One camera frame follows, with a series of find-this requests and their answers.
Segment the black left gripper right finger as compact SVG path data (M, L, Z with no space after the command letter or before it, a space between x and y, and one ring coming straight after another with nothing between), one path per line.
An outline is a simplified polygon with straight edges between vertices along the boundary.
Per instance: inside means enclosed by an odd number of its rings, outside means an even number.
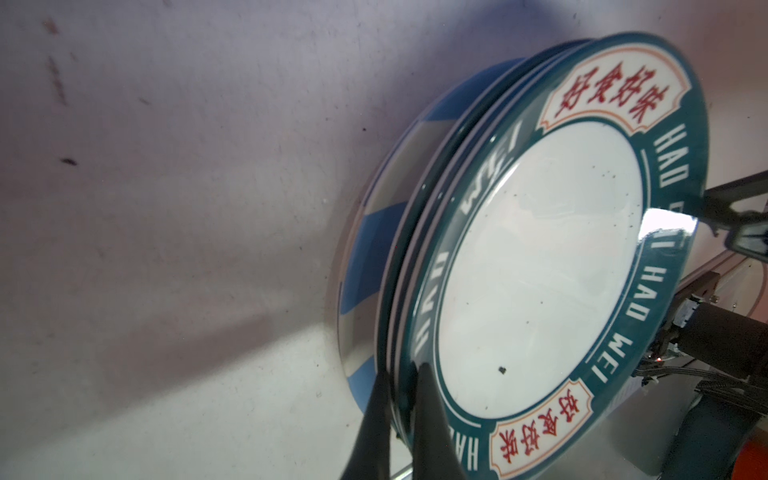
M455 454L432 367L419 367L413 409L413 478L415 480L462 480L466 476Z

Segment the green rimmed Hao Wei plate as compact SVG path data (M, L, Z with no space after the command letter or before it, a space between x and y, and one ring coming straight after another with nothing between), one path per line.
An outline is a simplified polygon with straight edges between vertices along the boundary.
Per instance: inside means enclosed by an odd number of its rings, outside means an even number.
M706 102L629 32L516 84L464 145L404 295L390 383L413 448L419 367L467 479L528 479L602 417L671 304L704 193Z

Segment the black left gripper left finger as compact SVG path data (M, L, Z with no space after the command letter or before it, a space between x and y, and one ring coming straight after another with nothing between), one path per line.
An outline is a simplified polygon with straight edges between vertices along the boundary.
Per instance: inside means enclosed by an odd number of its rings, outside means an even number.
M341 480L390 478L391 398L389 374L377 373L362 424Z

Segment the orange sunburst pattern plate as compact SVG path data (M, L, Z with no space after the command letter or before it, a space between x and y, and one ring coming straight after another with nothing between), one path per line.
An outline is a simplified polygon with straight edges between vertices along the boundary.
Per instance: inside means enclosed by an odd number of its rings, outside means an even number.
M357 240L367 241L362 266L368 280L378 280L375 308L375 370L394 380L388 364L396 287L416 225L446 166L491 106L514 84L539 65L587 41L556 45L526 59L514 59L483 70L445 93L409 127L371 188L373 199L384 197L394 185L394 204L365 216Z

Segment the green clover pattern plate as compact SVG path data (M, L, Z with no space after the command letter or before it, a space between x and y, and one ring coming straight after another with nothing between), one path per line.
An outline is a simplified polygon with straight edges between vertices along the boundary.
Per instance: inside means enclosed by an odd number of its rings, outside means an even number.
M380 282L376 361L378 369L389 372L391 384L395 383L395 348L404 344L399 338L399 328L405 325L401 318L405 313L404 295L415 276L415 262L425 242L433 211L440 204L439 195L460 162L457 156L484 126L487 117L498 109L496 103L507 98L516 84L530 78L537 68L550 65L587 43L586 39L569 41L526 59L494 65L447 92L422 117L424 125L432 126L442 121L449 124L449 129L441 134L438 143L414 162L419 166L413 174L417 181L408 190L408 203L393 231Z

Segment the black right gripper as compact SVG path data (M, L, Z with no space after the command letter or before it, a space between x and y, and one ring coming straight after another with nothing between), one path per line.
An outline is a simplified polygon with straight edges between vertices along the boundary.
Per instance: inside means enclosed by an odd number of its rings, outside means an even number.
M767 221L736 202L767 193L768 171L707 189L695 217L714 235ZM644 384L671 375L696 377L696 390L757 414L767 412L767 323L752 315L767 298L767 265L724 251L676 288L661 327L635 369Z

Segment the blue white striped plate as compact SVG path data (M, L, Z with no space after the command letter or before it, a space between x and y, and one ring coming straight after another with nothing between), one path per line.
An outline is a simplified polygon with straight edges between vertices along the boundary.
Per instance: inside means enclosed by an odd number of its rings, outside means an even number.
M430 158L464 112L523 64L491 66L433 101L409 125L366 186L340 245L334 319L339 356L356 405L364 411L375 381L375 309L390 248Z

